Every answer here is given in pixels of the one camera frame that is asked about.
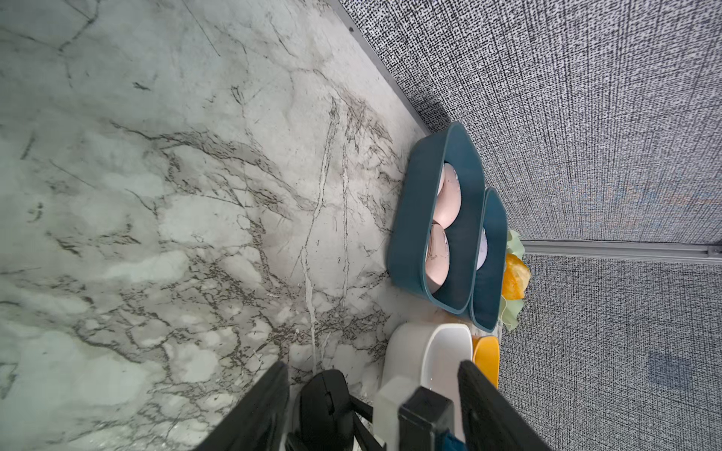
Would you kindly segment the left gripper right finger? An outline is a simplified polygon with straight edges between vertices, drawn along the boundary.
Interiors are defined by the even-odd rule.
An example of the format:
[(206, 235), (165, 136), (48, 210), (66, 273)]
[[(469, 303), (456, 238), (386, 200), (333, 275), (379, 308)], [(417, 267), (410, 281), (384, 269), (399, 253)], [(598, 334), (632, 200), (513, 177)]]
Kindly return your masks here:
[(458, 370), (468, 450), (551, 450), (471, 361)]

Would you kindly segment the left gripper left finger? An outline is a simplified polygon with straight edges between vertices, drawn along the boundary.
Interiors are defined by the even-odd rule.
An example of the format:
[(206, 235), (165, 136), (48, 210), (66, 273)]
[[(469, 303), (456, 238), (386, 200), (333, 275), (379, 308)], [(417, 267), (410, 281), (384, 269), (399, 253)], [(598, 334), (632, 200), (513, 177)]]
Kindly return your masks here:
[(275, 362), (196, 450), (279, 450), (289, 399), (288, 367)]

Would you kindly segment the black mouse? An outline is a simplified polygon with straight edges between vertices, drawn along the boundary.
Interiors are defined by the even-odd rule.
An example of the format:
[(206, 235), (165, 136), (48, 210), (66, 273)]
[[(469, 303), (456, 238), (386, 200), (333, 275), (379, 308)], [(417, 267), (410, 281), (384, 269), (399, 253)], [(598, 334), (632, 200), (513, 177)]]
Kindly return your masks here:
[(296, 419), (308, 450), (353, 449), (352, 402), (341, 371), (322, 371), (302, 388)]

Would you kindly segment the yellow storage box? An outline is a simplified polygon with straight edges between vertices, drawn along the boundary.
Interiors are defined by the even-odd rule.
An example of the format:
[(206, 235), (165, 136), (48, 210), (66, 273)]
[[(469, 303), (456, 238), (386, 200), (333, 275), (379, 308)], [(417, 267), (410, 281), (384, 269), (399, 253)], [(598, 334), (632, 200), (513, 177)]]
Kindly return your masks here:
[(500, 372), (500, 345), (495, 336), (473, 338), (472, 360), (479, 371), (498, 388)]

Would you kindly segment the white storage box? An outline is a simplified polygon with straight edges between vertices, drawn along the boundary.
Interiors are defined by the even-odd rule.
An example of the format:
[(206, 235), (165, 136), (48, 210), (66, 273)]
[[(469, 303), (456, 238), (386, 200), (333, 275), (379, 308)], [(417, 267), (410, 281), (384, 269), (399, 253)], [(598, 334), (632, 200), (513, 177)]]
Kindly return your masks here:
[(460, 364), (472, 358), (472, 351), (471, 332), (462, 323), (404, 323), (387, 344), (382, 383), (403, 377), (451, 400), (454, 435), (464, 441), (457, 375)]

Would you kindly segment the teal storage box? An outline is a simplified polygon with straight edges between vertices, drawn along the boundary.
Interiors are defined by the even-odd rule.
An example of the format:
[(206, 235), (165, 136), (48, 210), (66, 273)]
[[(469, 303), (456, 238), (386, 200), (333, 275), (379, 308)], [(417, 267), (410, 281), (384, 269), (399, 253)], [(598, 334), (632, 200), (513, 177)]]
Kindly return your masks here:
[[(461, 208), (447, 230), (449, 275), (436, 292), (426, 280), (426, 252), (430, 247), (432, 216), (443, 166), (457, 172)], [(387, 271), (392, 283), (454, 315), (470, 307), (476, 282), (477, 258), (486, 183), (479, 154), (464, 125), (428, 135), (412, 148), (400, 192), (398, 209), (387, 250)]]
[(500, 313), (508, 238), (507, 212), (494, 188), (486, 190), (482, 227), (487, 254), (483, 265), (476, 272), (469, 315), (477, 328), (492, 333)]

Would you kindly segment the purple mouse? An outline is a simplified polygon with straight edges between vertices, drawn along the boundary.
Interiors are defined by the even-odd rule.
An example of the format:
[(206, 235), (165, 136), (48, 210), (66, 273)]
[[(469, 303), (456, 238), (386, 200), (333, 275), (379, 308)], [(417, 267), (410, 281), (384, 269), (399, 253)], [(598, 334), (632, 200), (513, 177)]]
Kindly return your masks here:
[(476, 270), (478, 271), (485, 263), (488, 256), (488, 241), (486, 236), (486, 230), (481, 231), (481, 238), (479, 239), (479, 250), (476, 263)]

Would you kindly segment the pink mouse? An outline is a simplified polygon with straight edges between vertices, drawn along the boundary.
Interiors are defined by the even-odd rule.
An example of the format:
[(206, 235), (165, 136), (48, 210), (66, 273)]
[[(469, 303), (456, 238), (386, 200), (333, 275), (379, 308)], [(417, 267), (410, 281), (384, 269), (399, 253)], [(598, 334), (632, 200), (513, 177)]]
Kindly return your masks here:
[(457, 219), (462, 206), (462, 192), (456, 170), (444, 163), (440, 188), (434, 208), (434, 221), (447, 229)]
[(425, 259), (426, 283), (430, 293), (436, 293), (444, 285), (449, 275), (449, 267), (449, 244), (445, 229), (438, 223), (433, 223)]

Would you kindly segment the green wavy plate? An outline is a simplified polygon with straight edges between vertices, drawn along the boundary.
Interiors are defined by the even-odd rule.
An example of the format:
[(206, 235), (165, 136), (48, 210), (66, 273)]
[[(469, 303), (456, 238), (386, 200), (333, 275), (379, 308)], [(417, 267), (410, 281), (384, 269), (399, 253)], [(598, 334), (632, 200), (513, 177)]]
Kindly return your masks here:
[[(508, 232), (507, 238), (507, 254), (513, 254), (523, 260), (526, 253), (524, 244), (522, 244), (519, 233), (515, 230)], [(525, 303), (523, 300), (508, 301), (501, 295), (501, 311), (499, 319), (507, 327), (509, 331), (513, 331), (518, 327), (519, 321), (518, 316), (524, 308)]]

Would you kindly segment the round bread bun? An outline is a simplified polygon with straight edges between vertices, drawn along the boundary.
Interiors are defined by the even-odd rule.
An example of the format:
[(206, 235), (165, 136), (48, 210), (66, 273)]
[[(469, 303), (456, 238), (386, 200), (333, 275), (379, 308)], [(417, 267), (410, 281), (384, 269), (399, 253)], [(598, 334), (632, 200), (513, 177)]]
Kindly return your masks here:
[(528, 266), (513, 254), (507, 254), (501, 295), (508, 301), (523, 300), (531, 279)]

